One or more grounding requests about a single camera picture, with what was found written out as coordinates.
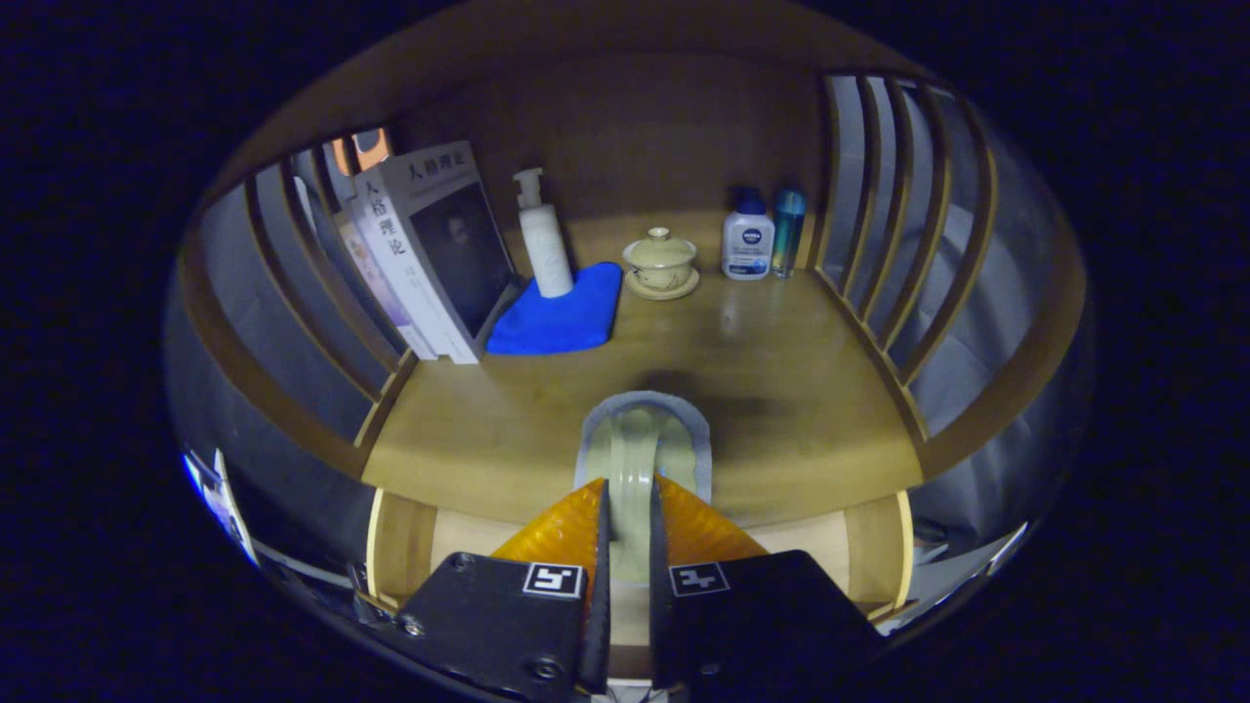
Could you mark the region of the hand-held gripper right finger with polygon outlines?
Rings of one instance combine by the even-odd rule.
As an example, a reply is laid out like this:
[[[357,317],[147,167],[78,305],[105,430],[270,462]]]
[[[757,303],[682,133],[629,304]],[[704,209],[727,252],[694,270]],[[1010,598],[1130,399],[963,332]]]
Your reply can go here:
[[[819,694],[884,637],[801,549],[769,552],[669,477],[652,482],[652,680],[684,694]]]

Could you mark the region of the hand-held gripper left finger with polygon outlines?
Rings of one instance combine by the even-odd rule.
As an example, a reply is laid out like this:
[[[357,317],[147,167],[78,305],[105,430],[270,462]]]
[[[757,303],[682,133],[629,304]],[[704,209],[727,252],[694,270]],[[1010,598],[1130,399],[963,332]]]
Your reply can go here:
[[[398,610],[398,654],[474,699],[602,693],[608,545],[608,483],[599,477],[491,555],[448,555]]]

